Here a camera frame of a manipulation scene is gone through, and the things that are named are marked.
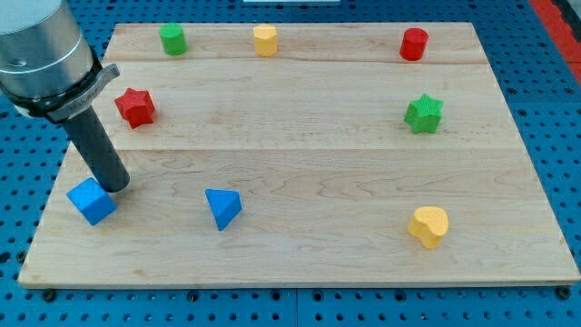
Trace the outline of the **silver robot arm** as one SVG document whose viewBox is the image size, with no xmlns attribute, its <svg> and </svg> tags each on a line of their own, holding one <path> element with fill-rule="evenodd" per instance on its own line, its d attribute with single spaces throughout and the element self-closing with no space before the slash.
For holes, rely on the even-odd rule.
<svg viewBox="0 0 581 327">
<path fill-rule="evenodd" d="M 101 65 L 65 0 L 2 0 L 1 90 L 21 114 L 69 121 L 119 75 Z"/>
</svg>

